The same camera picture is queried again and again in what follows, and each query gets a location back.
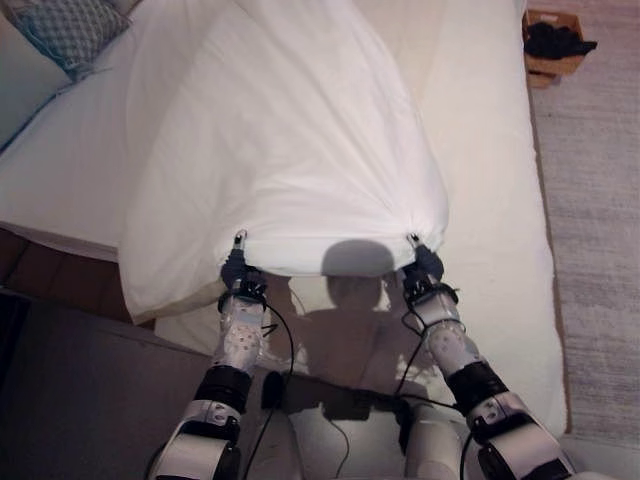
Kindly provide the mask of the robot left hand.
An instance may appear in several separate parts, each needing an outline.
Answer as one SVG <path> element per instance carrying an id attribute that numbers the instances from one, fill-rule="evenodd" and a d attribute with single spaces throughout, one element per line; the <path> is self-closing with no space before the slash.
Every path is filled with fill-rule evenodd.
<path id="1" fill-rule="evenodd" d="M 220 271 L 220 277 L 230 291 L 237 289 L 246 280 L 251 268 L 245 258 L 246 238 L 247 231 L 244 229 L 234 235 L 232 248 Z"/>

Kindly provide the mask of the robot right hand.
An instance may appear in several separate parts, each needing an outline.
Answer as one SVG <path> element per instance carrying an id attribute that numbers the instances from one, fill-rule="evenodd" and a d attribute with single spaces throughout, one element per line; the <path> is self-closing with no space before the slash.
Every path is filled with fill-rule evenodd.
<path id="1" fill-rule="evenodd" d="M 414 261 L 402 268 L 405 276 L 423 276 L 441 281 L 444 266 L 440 257 L 423 243 L 417 233 L 408 234 L 407 241 L 413 248 Z"/>

